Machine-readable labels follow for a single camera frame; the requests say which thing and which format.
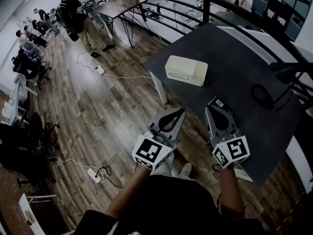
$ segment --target sneaker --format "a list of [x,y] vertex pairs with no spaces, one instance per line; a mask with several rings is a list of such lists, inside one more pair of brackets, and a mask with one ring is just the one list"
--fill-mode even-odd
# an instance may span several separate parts
[[90,54],[90,56],[92,56],[92,57],[99,57],[101,55],[99,53],[97,53],[97,52],[93,52],[92,54]]
[[183,174],[187,177],[189,177],[190,173],[192,171],[192,165],[190,163],[187,163],[183,166],[183,168],[181,169],[180,174]]
[[115,45],[107,45],[104,49],[102,49],[103,52],[107,51],[108,49],[114,48]]

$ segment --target black circular object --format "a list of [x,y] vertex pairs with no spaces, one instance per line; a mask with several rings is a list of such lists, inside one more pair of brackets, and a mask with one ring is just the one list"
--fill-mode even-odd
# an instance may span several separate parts
[[274,110],[274,100],[267,91],[267,89],[260,85],[255,84],[251,87],[251,94],[254,101],[267,110]]

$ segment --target black and white marker cube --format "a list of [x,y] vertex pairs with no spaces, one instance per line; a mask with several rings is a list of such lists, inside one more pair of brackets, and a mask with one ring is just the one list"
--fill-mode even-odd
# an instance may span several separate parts
[[213,151],[222,168],[241,163],[250,156],[246,137],[242,136],[226,142],[218,143]]
[[172,150],[172,148],[151,138],[139,135],[132,156],[135,162],[151,170],[156,170],[170,157]]

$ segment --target gray table top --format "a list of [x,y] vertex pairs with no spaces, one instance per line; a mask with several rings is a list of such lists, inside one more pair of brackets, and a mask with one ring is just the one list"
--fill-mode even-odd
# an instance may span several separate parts
[[146,1],[147,0],[109,0],[99,6],[96,11],[114,19]]
[[[171,55],[207,63],[204,85],[198,87],[167,78],[165,64]],[[169,45],[144,66],[203,124],[205,107],[214,96],[226,103],[234,111],[236,124],[241,134],[246,135],[250,149],[250,157],[242,167],[255,183],[261,185],[266,181],[292,139],[302,107],[294,94],[277,112],[262,108],[252,99],[250,88],[253,84],[265,86],[274,99],[287,88],[275,78],[261,57],[228,33],[207,23]]]

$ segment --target metal railing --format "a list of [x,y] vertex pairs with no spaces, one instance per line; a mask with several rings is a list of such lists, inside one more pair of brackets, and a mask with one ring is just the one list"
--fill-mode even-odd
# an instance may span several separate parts
[[[203,0],[203,8],[198,7],[198,6],[194,6],[179,0],[166,0],[166,1],[170,1],[170,2],[174,2],[174,3],[178,3],[184,6],[187,6],[193,10],[198,10],[200,12],[203,13],[203,17],[202,17],[202,21],[192,17],[190,15],[186,15],[185,13],[182,13],[178,10],[172,9],[172,8],[168,8],[159,4],[154,4],[150,1],[147,1],[146,4],[151,5],[151,6],[156,6],[171,12],[174,12],[176,14],[179,14],[181,16],[184,16],[190,20],[193,20],[194,22],[196,22],[198,25],[203,25],[205,23],[209,22],[209,18],[215,18],[221,22],[223,22],[224,24],[227,24],[228,26],[236,29],[237,31],[241,32],[242,34],[244,34],[245,36],[247,36],[248,38],[250,38],[252,41],[254,41],[256,44],[258,44],[261,48],[263,48],[268,54],[270,54],[277,62],[282,62],[282,60],[271,50],[269,49],[266,45],[264,45],[262,42],[260,42],[258,39],[256,39],[255,37],[253,37],[252,35],[250,35],[248,32],[246,32],[244,29],[238,27],[237,25],[234,25],[233,23],[227,21],[226,19],[213,14],[210,12],[210,3],[214,3],[216,5],[219,5],[227,10],[232,11],[233,13],[237,14],[238,16],[246,19],[247,21],[249,21],[250,23],[256,25],[257,27],[263,29],[267,34],[269,34],[272,38],[274,38],[277,42],[279,42],[299,63],[307,63],[308,61],[306,60],[306,58],[303,57],[303,55],[299,52],[299,50],[289,41],[288,37],[283,33],[283,32],[277,32],[275,31],[271,25],[267,25],[265,24],[257,15],[250,13],[249,11],[233,4],[230,3],[226,0]],[[145,12],[151,12],[150,10],[147,9],[143,9]],[[195,28],[192,26],[189,26],[179,20],[173,19],[171,17],[168,17],[164,14],[158,13],[153,11],[153,13],[155,15],[159,15],[162,16],[163,18],[166,18],[168,20],[171,20],[173,22],[175,22],[176,24],[180,24],[183,27],[186,27],[187,29],[190,30],[194,30]],[[153,20],[155,22],[158,22],[159,24],[165,25],[167,27],[169,27],[172,30],[175,30],[176,32],[179,32],[182,35],[185,35],[186,33],[177,29],[176,27],[173,27],[165,22],[162,22],[160,20],[157,20],[149,15],[146,15],[146,18],[149,18],[150,20]]]

